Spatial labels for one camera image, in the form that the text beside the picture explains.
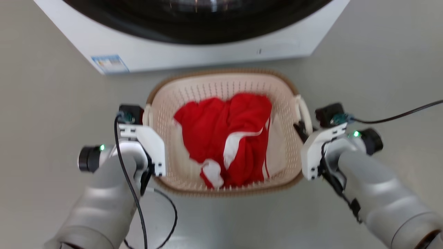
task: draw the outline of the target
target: brown basket rim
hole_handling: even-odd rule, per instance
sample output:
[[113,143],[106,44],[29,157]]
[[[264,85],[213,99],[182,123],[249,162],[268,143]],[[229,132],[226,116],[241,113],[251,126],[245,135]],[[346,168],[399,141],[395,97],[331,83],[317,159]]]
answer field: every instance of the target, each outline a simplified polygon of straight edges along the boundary
[[[202,75],[209,75],[209,74],[232,74],[232,73],[243,73],[243,74],[268,74],[273,75],[278,78],[280,78],[286,85],[291,89],[292,93],[294,95],[298,95],[299,92],[297,88],[292,84],[292,82],[283,74],[281,74],[278,71],[271,70],[271,69],[262,69],[262,68],[229,68],[229,69],[214,69],[214,70],[204,70],[204,71],[197,71],[192,73],[186,73],[186,74],[178,74],[172,77],[169,77],[163,81],[161,81],[149,94],[148,99],[146,101],[146,104],[152,104],[154,101],[154,97],[160,91],[160,89],[165,86],[166,84],[182,78],[189,78],[189,77],[195,77],[195,76],[202,76]],[[171,192],[175,195],[181,195],[186,197],[239,197],[239,196],[247,196],[247,195],[257,195],[257,194],[265,194],[269,192],[274,191],[280,191],[288,189],[294,185],[296,185],[301,179],[303,178],[303,174],[300,172],[293,180],[290,182],[279,185],[279,186],[273,186],[265,189],[257,189],[257,190],[248,190],[248,191],[239,191],[239,192],[223,192],[223,191],[185,191],[181,189],[177,189],[174,187],[171,187],[164,183],[160,178],[155,177],[155,182],[162,187],[163,189],[167,190],[168,192]]]

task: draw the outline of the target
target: beige basket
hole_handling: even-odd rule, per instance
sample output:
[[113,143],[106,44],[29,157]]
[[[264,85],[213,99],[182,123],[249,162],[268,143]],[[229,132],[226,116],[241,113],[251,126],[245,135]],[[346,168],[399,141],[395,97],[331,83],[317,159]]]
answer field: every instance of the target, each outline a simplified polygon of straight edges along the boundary
[[[175,112],[189,101],[210,97],[229,99],[239,92],[265,94],[272,111],[279,115],[285,137],[286,167],[279,174],[261,183],[244,187],[208,189],[200,179],[200,168],[195,166],[186,149],[178,148]],[[181,75],[160,83],[149,95],[143,123],[151,126],[165,141],[167,147],[167,176],[156,178],[159,185],[177,194],[198,197],[238,196],[291,187],[302,179],[299,151],[302,141],[293,128],[301,118],[308,133],[312,132],[306,105],[293,84],[281,74],[262,69],[212,70]]]

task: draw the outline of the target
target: floor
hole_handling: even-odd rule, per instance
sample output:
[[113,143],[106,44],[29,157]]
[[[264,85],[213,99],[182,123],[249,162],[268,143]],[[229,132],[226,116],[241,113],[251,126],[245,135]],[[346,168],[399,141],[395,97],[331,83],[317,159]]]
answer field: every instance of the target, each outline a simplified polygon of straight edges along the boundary
[[[281,71],[312,112],[340,101],[361,119],[389,117],[442,99],[441,9],[440,0],[352,0],[311,57],[234,67]],[[112,143],[120,103],[143,104],[162,79],[196,69],[102,76],[31,0],[0,2],[0,32],[0,243],[37,249],[90,180],[77,169],[79,149]],[[385,142],[375,157],[440,214],[442,113],[374,126]],[[323,181],[247,198],[172,198],[179,222],[168,249],[383,248]],[[173,211],[155,196],[141,206],[155,248]],[[128,240],[142,248],[137,217]]]

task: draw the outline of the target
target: sticker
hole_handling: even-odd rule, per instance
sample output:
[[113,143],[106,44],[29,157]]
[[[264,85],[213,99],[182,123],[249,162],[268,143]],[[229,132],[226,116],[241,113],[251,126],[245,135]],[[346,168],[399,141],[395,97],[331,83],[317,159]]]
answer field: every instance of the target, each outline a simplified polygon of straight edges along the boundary
[[118,55],[92,56],[91,59],[105,74],[117,74],[129,72],[128,67]]

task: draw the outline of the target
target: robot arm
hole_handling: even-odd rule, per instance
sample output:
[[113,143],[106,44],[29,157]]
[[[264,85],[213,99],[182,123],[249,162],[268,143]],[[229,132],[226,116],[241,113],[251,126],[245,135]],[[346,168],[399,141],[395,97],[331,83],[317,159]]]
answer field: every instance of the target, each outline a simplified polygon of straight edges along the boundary
[[303,175],[322,176],[358,222],[390,249],[443,249],[443,221],[388,167],[370,157],[383,148],[373,129],[346,134],[347,123],[314,132],[302,150]]
[[[121,157],[136,197],[144,194],[151,175],[166,175],[165,146],[150,127],[119,124]],[[80,171],[93,173],[91,183],[45,249],[118,249],[136,211],[134,196],[122,172],[117,148],[84,147]]]
[[[123,160],[128,174],[135,175],[134,157],[123,155]],[[134,187],[137,185],[133,179],[131,183]],[[136,189],[140,198],[140,188]],[[117,249],[128,234],[135,211],[120,161],[117,156],[111,156],[94,172],[83,196],[45,248]]]

